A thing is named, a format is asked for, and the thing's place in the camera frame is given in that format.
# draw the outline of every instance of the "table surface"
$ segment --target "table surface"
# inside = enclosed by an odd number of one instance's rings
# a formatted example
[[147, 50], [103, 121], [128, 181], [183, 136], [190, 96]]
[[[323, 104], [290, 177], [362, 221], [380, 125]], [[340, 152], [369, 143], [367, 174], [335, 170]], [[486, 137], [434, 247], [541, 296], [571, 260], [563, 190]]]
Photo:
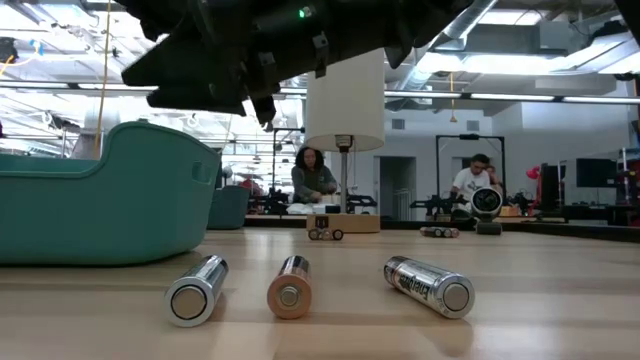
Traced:
[[[168, 285], [201, 256], [230, 273], [212, 318], [164, 317]], [[306, 317], [282, 321], [266, 292], [282, 261], [311, 263]], [[392, 289], [405, 255], [469, 276], [476, 304], [447, 320]], [[522, 233], [458, 239], [417, 231], [311, 242], [304, 230], [208, 233], [196, 252], [133, 268], [0, 268], [7, 359], [640, 359], [640, 246]]]

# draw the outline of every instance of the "silver battery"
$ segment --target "silver battery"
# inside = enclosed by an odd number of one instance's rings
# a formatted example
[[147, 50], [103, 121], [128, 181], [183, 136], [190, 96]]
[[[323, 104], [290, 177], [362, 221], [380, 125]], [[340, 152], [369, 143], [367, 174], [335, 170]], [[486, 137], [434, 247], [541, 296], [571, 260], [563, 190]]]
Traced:
[[164, 295], [169, 321], [181, 327], [194, 327], [207, 321], [218, 302], [228, 272], [227, 262], [211, 255], [184, 273]]
[[450, 319], [467, 315], [475, 301], [469, 279], [404, 256], [394, 256], [384, 266], [387, 282]]

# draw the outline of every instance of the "white t-shirt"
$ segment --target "white t-shirt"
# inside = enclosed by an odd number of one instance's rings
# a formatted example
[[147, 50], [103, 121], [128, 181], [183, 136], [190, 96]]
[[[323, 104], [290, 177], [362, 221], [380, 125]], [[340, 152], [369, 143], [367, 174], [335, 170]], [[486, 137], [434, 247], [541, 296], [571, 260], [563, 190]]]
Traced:
[[473, 175], [471, 169], [466, 168], [460, 170], [456, 179], [453, 180], [453, 186], [460, 189], [459, 194], [464, 196], [464, 199], [471, 201], [471, 195], [478, 190], [486, 187], [491, 187], [491, 179], [489, 173], [482, 171], [479, 175]]

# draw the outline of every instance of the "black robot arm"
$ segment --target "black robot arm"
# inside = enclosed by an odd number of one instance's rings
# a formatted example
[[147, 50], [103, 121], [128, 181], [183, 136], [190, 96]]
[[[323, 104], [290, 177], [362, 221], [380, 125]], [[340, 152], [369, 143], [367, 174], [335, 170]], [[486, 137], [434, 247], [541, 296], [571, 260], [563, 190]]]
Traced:
[[169, 36], [122, 73], [152, 107], [275, 115], [280, 82], [384, 48], [398, 67], [473, 0], [116, 0], [145, 36]]

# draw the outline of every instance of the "teal plastic basket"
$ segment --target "teal plastic basket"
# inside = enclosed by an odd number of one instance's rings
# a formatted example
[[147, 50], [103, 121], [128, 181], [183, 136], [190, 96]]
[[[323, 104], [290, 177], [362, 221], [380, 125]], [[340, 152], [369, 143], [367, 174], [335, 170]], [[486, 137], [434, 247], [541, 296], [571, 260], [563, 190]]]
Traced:
[[0, 155], [0, 264], [131, 265], [198, 246], [220, 156], [142, 122], [100, 161]]
[[213, 193], [209, 212], [209, 230], [235, 230], [244, 225], [249, 204], [249, 189], [226, 186]]

